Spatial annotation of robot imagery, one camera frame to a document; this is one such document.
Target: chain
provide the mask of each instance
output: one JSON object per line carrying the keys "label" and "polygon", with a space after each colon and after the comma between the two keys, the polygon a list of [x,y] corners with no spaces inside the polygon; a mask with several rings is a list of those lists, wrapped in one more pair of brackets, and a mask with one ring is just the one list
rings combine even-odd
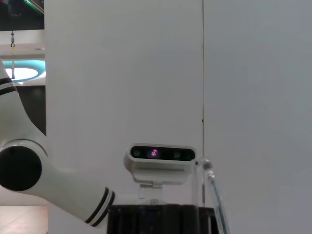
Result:
{"label": "chain", "polygon": [[[14,31],[12,31],[11,33],[12,37],[11,37],[11,48],[12,48],[12,53],[15,50],[15,38],[14,38]],[[12,60],[12,79],[15,79],[15,63],[14,60]]]}

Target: white panel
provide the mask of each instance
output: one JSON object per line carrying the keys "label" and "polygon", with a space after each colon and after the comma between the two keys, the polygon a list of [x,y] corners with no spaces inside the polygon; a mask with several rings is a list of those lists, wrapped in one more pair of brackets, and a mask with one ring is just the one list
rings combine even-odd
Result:
{"label": "white panel", "polygon": [[206,149],[233,234],[311,232],[311,8],[206,3]]}
{"label": "white panel", "polygon": [[[56,164],[134,195],[122,161],[131,144],[190,145],[201,155],[199,0],[47,1],[45,23]],[[167,192],[190,201],[190,187]],[[52,207],[50,233],[103,230]]]}

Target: circular ceiling light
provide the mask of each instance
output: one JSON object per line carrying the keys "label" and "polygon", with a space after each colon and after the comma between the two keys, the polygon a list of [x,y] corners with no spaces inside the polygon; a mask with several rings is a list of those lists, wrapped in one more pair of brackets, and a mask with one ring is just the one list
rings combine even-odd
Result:
{"label": "circular ceiling light", "polygon": [[[7,72],[9,78],[12,78],[12,69],[7,68],[5,71]],[[38,75],[38,72],[31,68],[18,67],[14,69],[14,75],[14,81],[18,81],[35,77],[36,75]]]}
{"label": "circular ceiling light", "polygon": [[[13,62],[3,61],[3,64],[8,76],[11,77]],[[45,62],[42,60],[16,60],[14,66],[15,79],[12,80],[14,83],[45,77]]]}

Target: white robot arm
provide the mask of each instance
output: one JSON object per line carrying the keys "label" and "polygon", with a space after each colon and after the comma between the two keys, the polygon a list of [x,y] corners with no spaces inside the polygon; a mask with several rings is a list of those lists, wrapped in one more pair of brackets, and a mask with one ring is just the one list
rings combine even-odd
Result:
{"label": "white robot arm", "polygon": [[95,227],[115,193],[50,163],[45,135],[28,118],[0,60],[0,185],[40,196]]}

